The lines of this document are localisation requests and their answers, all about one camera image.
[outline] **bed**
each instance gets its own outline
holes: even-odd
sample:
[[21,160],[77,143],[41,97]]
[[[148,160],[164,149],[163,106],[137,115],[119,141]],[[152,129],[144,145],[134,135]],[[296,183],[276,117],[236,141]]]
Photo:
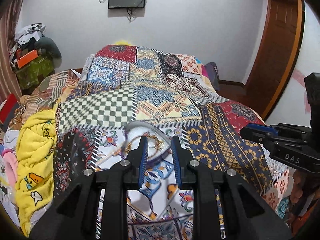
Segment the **bed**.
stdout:
[[[262,124],[261,118],[248,107],[219,96],[203,69],[194,56],[107,45],[88,57],[81,75],[72,70],[54,74],[32,95],[25,96],[11,128],[20,130],[28,117],[54,107],[53,199],[84,169],[100,171],[124,159],[121,149],[128,138],[135,140],[137,134],[162,136],[162,144],[157,145],[160,150],[148,162],[143,187],[127,194],[129,238],[190,240],[193,192],[176,185],[167,139],[179,136],[182,147],[209,168],[236,170],[273,210],[289,178],[287,166],[270,159],[261,145],[239,136],[239,130],[248,123]],[[139,121],[154,129],[137,125],[131,135],[126,132],[128,124]],[[219,192],[213,197],[222,214]],[[28,232],[50,204],[37,201],[38,215],[32,217]],[[222,215],[220,229],[223,239]]]

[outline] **silver screw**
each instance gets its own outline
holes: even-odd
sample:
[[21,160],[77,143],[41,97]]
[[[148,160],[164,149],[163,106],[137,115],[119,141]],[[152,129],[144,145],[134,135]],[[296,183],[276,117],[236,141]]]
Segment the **silver screw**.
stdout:
[[121,166],[128,166],[130,164],[130,161],[129,160],[122,160],[122,161],[120,161],[120,165]]
[[197,160],[191,160],[191,161],[189,162],[189,164],[190,164],[192,167],[196,167],[196,166],[199,165],[199,162],[198,162]]
[[93,170],[91,170],[91,169],[85,169],[85,170],[83,171],[83,174],[84,174],[85,176],[90,176],[92,173],[93,173]]
[[235,170],[233,170],[233,169],[229,169],[229,170],[227,170],[227,174],[229,176],[235,176],[237,174],[237,172]]

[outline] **green and white checkered pattern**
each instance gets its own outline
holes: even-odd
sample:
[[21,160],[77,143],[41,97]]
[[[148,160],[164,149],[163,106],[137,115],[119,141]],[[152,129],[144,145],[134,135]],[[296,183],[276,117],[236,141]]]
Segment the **green and white checkered pattern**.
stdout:
[[133,120],[134,89],[123,88],[61,103],[58,133],[78,124],[122,127]]

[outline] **door frame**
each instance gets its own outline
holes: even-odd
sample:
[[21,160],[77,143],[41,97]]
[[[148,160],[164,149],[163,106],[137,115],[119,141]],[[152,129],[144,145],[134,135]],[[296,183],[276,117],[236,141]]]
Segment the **door frame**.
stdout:
[[[305,20],[304,0],[290,0],[290,1],[291,2],[294,1],[295,3],[298,1],[298,19],[297,19],[296,34],[295,34],[290,58],[288,60],[284,74],[280,80],[280,83],[276,89],[276,92],[273,94],[269,104],[267,105],[267,107],[263,111],[263,113],[261,114],[261,118],[263,120],[266,120],[269,117],[269,115],[271,114],[271,112],[275,108],[276,104],[278,103],[279,99],[281,98],[282,93],[284,92],[284,89],[286,88],[286,86],[289,82],[289,79],[291,77],[291,74],[294,70],[295,64],[297,62],[297,58],[299,56],[301,43],[302,43],[303,30],[304,30],[304,20]],[[262,34],[260,47],[259,47],[256,59],[254,61],[252,70],[251,70],[250,75],[248,77],[248,80],[246,82],[245,89],[247,88],[248,84],[250,83],[251,79],[253,78],[253,75],[254,75],[253,73],[258,67],[258,61],[259,61],[258,59],[261,57],[261,54],[263,53],[263,50],[264,50],[264,46],[265,46],[264,41],[267,36],[267,29],[268,29],[269,20],[270,20],[270,11],[271,11],[271,0],[268,0],[266,23],[265,23],[265,27],[264,27],[263,34]]]

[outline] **speech bubble print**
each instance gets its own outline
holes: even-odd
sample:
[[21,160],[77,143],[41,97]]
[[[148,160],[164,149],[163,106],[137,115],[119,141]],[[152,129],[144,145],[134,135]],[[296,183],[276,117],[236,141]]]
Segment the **speech bubble print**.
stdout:
[[32,191],[31,197],[35,200],[35,206],[37,205],[38,201],[42,201],[42,196],[37,191]]

